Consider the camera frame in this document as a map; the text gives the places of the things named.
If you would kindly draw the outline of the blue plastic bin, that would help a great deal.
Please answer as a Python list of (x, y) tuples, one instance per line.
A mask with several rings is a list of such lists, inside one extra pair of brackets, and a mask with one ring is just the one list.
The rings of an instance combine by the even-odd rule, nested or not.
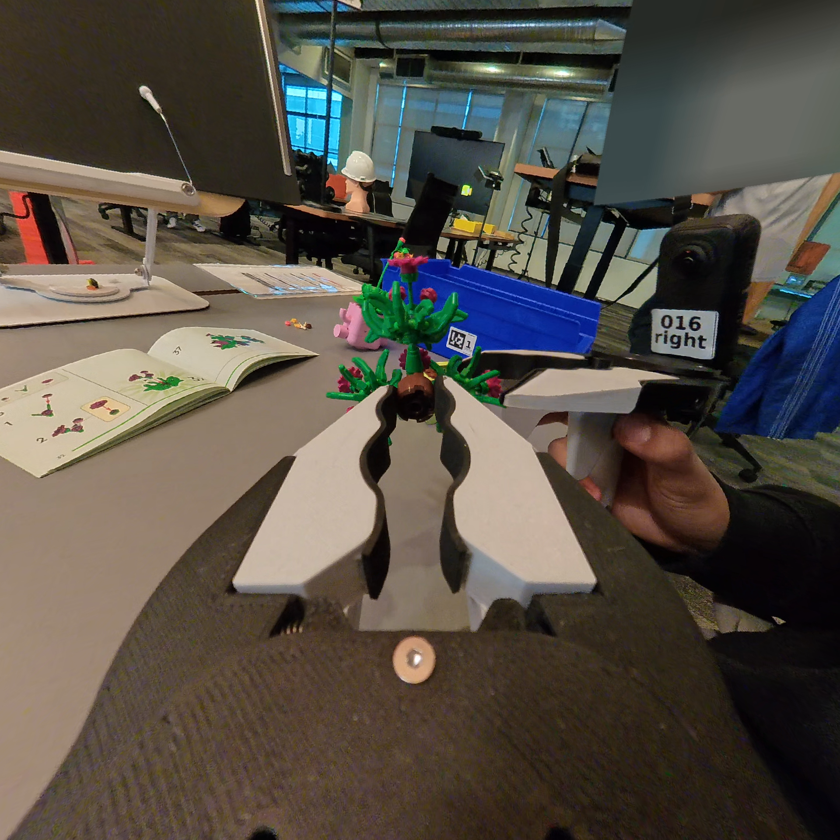
[(543, 285), (529, 283), (447, 259), (431, 259), (418, 269), (414, 300), (431, 287), (441, 308), (452, 294), (467, 320), (453, 324), (432, 346), (443, 358), (470, 357), (476, 346), (496, 350), (528, 350), (587, 354), (592, 348), (602, 306)]

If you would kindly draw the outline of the blue jacket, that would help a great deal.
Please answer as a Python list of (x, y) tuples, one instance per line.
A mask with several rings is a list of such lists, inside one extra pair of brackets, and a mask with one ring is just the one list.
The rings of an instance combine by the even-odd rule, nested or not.
[(839, 426), (839, 278), (803, 303), (741, 374), (722, 433), (813, 439)]

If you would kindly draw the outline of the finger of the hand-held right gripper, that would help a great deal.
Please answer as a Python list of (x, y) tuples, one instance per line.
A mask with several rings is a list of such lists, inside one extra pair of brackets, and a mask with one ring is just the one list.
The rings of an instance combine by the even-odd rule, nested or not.
[(552, 413), (630, 414), (645, 384), (676, 381), (671, 374), (625, 367), (541, 370), (504, 395), (500, 419), (527, 438)]
[(579, 355), (575, 353), (531, 353), (513, 351), (482, 351), (479, 373), (499, 371), (502, 395), (546, 370), (607, 371), (630, 368), (630, 360), (603, 353)]

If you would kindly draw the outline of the black monitor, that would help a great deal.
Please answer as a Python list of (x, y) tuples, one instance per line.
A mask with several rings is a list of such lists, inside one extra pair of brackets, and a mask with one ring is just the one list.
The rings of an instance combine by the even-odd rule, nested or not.
[(488, 140), (466, 140), (430, 131), (415, 131), (406, 178), (406, 198), (415, 200), (427, 179), (456, 186), (455, 210), (484, 215), (490, 206), (492, 189), (480, 170), (497, 172), (505, 144)]

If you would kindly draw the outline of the black chair wheel base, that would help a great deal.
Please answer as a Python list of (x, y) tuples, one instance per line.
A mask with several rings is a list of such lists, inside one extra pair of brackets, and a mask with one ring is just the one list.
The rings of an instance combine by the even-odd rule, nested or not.
[(723, 447), (732, 450), (746, 464), (738, 473), (740, 480), (747, 484), (756, 482), (760, 473), (763, 471), (763, 467), (743, 446), (740, 442), (739, 435), (719, 431), (717, 429), (717, 419), (714, 416), (708, 416), (701, 421), (697, 420), (691, 423), (686, 430), (686, 434), (689, 438), (694, 438), (704, 428), (710, 430)]

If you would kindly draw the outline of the black board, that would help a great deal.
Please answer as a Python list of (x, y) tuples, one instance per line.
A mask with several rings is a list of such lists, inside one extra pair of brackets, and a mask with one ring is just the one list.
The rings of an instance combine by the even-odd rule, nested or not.
[(262, 1), (1, 2), (1, 150), (299, 204), (275, 26)]

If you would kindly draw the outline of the toy flower plant brown base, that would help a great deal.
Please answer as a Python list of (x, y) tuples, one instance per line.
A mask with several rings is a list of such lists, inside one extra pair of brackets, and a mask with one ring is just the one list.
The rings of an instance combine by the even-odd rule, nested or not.
[(381, 387), (392, 387), (397, 415), (407, 422), (425, 423), (434, 414), (434, 381), (427, 373), (432, 364), (421, 349), (430, 353), (449, 328), (467, 316), (459, 308), (456, 293), (440, 309), (435, 307), (437, 295), (433, 290), (421, 291), (421, 297), (414, 300), (418, 269), (428, 262), (427, 257), (412, 256), (401, 266), (390, 266), (388, 260), (387, 265), (398, 272), (390, 290), (384, 288), (382, 276), (375, 286), (366, 285), (353, 299), (370, 328), (367, 342), (382, 339), (386, 348), (381, 350), (374, 369), (362, 359), (355, 359), (352, 369), (341, 365), (338, 390), (327, 397), (359, 403)]

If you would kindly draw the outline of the wooden top desk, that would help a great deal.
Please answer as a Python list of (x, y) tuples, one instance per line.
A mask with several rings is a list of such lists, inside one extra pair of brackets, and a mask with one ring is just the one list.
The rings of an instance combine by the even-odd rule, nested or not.
[[(617, 206), (595, 204), (596, 175), (580, 174), (574, 165), (554, 170), (517, 164), (514, 172), (530, 182), (533, 191), (550, 193), (549, 201), (542, 205), (542, 209), (548, 210), (544, 282), (547, 287), (558, 291), (571, 293), (575, 289), (601, 224), (611, 225), (612, 230), (584, 293), (585, 298), (590, 300), (598, 297), (606, 271), (627, 229), (669, 228), (676, 222), (675, 201), (672, 199), (652, 199)], [(564, 220), (577, 224), (579, 231), (560, 278), (555, 280), (560, 228)]]

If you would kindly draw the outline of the person's right forearm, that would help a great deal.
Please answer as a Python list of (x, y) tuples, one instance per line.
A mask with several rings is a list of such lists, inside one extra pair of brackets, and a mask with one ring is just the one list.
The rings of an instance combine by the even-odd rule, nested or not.
[(730, 523), (719, 545), (701, 554), (651, 549), (657, 562), (763, 619), (837, 631), (838, 505), (784, 486), (721, 488)]

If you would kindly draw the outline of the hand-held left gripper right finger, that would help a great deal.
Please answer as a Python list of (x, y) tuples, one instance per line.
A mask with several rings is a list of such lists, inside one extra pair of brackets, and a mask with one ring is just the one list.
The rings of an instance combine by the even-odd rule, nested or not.
[(440, 458), (452, 477), (440, 561), (469, 607), (590, 594), (595, 573), (530, 443), (453, 380), (438, 381)]

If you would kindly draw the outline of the slim black office chair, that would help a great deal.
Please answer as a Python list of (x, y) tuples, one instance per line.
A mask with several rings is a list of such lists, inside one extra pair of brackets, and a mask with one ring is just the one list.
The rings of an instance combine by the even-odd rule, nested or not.
[(438, 240), (451, 214), (458, 194), (455, 184), (428, 173), (419, 197), (406, 221), (402, 239), (414, 257), (435, 259)]

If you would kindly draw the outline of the red black desk frame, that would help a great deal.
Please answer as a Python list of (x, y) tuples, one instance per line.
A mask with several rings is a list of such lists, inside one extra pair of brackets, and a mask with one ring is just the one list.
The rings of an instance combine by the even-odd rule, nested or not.
[(17, 220), (25, 260), (30, 265), (70, 265), (74, 251), (51, 197), (43, 193), (8, 193)]

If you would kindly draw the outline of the clear printed sheet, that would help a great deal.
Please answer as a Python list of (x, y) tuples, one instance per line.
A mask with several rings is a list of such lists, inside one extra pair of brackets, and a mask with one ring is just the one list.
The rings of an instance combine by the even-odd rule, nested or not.
[(352, 278), (317, 266), (195, 264), (194, 267), (257, 299), (357, 296), (363, 286)]

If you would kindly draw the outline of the person's right hand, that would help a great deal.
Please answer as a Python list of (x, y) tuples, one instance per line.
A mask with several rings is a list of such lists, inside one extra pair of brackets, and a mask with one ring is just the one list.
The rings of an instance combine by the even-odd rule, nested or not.
[(636, 538), (675, 553), (709, 553), (725, 536), (730, 510), (688, 437), (666, 421), (620, 416), (612, 439), (624, 452), (612, 515)]

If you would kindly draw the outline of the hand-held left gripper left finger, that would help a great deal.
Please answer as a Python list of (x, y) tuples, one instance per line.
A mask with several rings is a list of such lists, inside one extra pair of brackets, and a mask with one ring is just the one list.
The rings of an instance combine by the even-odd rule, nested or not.
[(379, 481), (393, 430), (394, 387), (383, 386), (297, 451), (234, 575), (238, 593), (378, 598), (391, 555)]

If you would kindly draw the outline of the small toy flower sprig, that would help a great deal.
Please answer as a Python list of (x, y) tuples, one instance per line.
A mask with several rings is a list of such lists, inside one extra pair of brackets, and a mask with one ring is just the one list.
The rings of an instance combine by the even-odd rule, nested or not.
[(481, 355), (481, 348), (477, 347), (468, 359), (455, 354), (448, 360), (446, 366), (433, 363), (433, 367), (438, 375), (456, 382), (480, 402), (501, 406), (502, 380), (499, 371), (479, 373)]

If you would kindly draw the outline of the open instruction booklet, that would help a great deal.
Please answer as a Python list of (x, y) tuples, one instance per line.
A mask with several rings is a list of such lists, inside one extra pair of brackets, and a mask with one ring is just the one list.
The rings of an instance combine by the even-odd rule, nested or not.
[(316, 358), (256, 329), (189, 327), (1, 390), (1, 456), (48, 476), (235, 390), (268, 365)]

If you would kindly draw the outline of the pink brick planter with plant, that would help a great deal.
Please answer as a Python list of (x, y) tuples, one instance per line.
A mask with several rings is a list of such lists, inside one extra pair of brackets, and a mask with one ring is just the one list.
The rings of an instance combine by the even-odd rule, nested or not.
[(367, 342), (370, 328), (364, 321), (361, 306), (352, 301), (347, 308), (339, 310), (339, 322), (333, 328), (333, 336), (336, 339), (345, 340), (346, 343), (356, 350), (373, 351), (386, 348), (383, 339), (375, 339)]

